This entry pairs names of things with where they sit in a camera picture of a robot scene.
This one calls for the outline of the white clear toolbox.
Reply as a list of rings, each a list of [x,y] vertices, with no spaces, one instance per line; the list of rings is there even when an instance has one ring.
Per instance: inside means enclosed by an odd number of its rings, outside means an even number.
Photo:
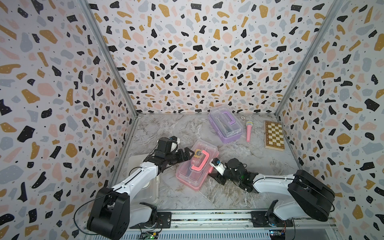
[[[122,170],[122,178],[126,179],[128,177],[133,177],[135,175],[135,171],[140,170],[140,165],[143,163],[143,160],[148,154],[144,155],[136,155],[131,156],[126,161],[125,167]],[[158,201],[159,194],[159,178],[154,177],[139,177],[138,181],[135,183],[139,183],[142,188],[137,190],[135,187],[136,195],[134,198],[131,198],[131,204],[139,204],[139,203],[147,203],[151,205],[155,205]]]

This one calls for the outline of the aluminium corner post right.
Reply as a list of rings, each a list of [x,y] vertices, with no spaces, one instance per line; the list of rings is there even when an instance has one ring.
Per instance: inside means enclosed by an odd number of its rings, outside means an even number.
[[[341,9],[343,5],[342,0],[334,0],[330,6],[329,11],[327,12],[326,18],[323,21],[316,37],[314,38],[314,41],[311,43],[308,52],[304,56],[302,62],[299,65],[298,70],[296,71],[293,80],[291,81],[290,85],[287,87],[287,91],[283,96],[282,101],[280,102],[276,112],[275,112],[275,117],[278,118],[279,114],[282,113],[284,105],[287,103],[290,94],[294,91],[295,86],[299,82],[302,74],[304,73],[308,63],[310,60],[313,58],[315,53],[317,52],[317,48],[319,47],[320,43],[322,42],[322,39],[324,35],[326,34],[327,30],[331,26],[333,20],[335,19],[338,11]]]

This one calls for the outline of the purple toolbox with clear lid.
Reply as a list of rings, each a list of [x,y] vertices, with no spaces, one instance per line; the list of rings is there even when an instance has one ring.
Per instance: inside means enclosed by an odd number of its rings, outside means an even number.
[[[209,121],[223,144],[236,141],[243,134],[240,121],[226,106],[211,109]]]

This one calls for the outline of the aluminium corner post left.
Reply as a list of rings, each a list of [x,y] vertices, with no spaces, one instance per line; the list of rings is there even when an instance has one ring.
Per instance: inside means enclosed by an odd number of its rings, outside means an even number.
[[[84,1],[79,0],[78,3],[80,6],[80,9],[82,10],[82,12],[85,15],[85,19],[87,20],[87,22],[89,24],[89,28],[93,32],[95,39],[96,39],[96,42],[98,43],[100,50],[101,50],[103,56],[105,57],[106,62],[108,64],[108,66],[110,67],[113,76],[115,77],[115,80],[117,81],[118,87],[120,88],[122,95],[128,104],[129,111],[132,114],[133,118],[136,119],[138,117],[138,114],[134,108],[134,104],[131,101],[130,95],[126,89],[126,86],[122,80],[122,77],[119,74],[118,68],[116,67],[116,64],[114,63],[114,60],[110,54],[109,48],[104,41],[102,32],[101,32],[101,30],[98,26],[98,23],[97,23],[94,15],[91,11],[89,3],[86,0],[84,0]]]

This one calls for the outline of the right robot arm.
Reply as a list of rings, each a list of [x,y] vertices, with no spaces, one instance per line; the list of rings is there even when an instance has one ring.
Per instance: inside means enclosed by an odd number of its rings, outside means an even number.
[[[227,163],[214,158],[210,164],[216,170],[210,176],[221,185],[231,181],[247,193],[286,196],[283,200],[274,200],[263,215],[255,217],[253,222],[257,226],[276,227],[288,219],[299,217],[326,222],[335,209],[335,193],[305,170],[297,170],[287,176],[270,176],[247,171],[236,158]]]

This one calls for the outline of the yellow tape measure in pink box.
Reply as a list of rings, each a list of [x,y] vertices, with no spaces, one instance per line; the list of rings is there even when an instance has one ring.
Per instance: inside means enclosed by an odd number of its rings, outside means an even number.
[[[196,151],[195,151],[194,158],[196,158],[196,159],[200,159],[203,155],[204,155],[204,154],[203,154],[202,150],[196,150]]]

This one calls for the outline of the pink toolbox with clear lid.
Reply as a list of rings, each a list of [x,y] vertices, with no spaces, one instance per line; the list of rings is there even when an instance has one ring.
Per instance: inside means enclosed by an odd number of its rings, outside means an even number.
[[[200,159],[192,157],[190,161],[183,162],[176,170],[176,178],[187,187],[199,191],[203,182],[213,170],[210,162],[218,157],[219,150],[216,146],[197,140],[192,151],[202,150],[203,156]]]

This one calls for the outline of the aluminium corner post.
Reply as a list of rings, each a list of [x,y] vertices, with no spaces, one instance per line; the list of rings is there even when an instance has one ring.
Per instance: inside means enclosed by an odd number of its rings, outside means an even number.
[[[116,67],[116,64],[114,63],[114,60],[110,54],[109,48],[104,41],[102,32],[101,32],[101,30],[98,26],[98,23],[97,23],[94,15],[91,11],[89,3],[86,0],[84,0],[84,1],[79,0],[78,3],[80,6],[80,9],[82,10],[82,12],[85,15],[85,19],[87,20],[87,22],[89,24],[89,28],[93,32],[95,39],[96,39],[96,42],[98,43],[100,50],[101,50],[103,56],[105,57],[106,62],[108,64],[108,66],[110,67],[113,76],[115,77],[115,80],[117,81],[118,87],[120,88],[122,95],[128,104],[129,111],[132,114],[133,118],[136,119],[138,117],[138,114],[134,108],[134,104],[131,101],[130,95],[126,89],[126,86],[122,80],[122,77],[119,74],[118,68]]]
[[[330,6],[329,11],[327,12],[326,18],[323,21],[316,37],[314,38],[314,41],[311,43],[308,52],[304,56],[302,62],[299,65],[298,70],[296,71],[293,80],[291,81],[290,85],[287,87],[287,91],[283,96],[282,101],[280,102],[276,112],[275,112],[275,117],[278,118],[279,114],[282,113],[284,105],[287,103],[290,94],[294,91],[295,86],[299,82],[302,74],[304,73],[308,63],[310,60],[313,58],[315,53],[317,52],[317,48],[319,47],[320,43],[322,42],[322,39],[324,35],[326,34],[327,30],[331,26],[333,20],[335,19],[338,11],[341,9],[343,5],[342,0],[334,0]]]

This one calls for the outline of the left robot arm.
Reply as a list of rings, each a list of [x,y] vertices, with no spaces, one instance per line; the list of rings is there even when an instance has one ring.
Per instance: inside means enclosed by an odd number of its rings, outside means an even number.
[[[179,148],[180,139],[160,138],[155,148],[125,180],[108,188],[101,188],[93,203],[86,229],[81,233],[119,240],[128,228],[157,227],[157,207],[141,202],[132,206],[132,200],[151,180],[169,167],[189,161],[195,155],[190,148]]]

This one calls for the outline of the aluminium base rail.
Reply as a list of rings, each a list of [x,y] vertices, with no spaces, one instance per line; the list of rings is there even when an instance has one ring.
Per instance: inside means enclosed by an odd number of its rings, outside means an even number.
[[[127,229],[123,240],[139,240],[154,232],[156,240],[340,240],[333,219],[318,222],[295,218],[278,224],[256,225],[261,210],[165,210],[157,227]]]

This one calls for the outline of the pink toy microphone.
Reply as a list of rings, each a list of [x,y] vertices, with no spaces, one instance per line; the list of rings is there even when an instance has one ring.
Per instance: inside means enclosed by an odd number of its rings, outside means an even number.
[[[247,121],[246,122],[246,130],[247,130],[246,141],[248,143],[251,141],[252,127],[253,127],[253,122]]]

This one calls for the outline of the wooden chessboard box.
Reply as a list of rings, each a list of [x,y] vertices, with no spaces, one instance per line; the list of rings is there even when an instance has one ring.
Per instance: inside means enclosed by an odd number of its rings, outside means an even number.
[[[265,148],[284,151],[284,134],[282,125],[277,122],[265,121]]]

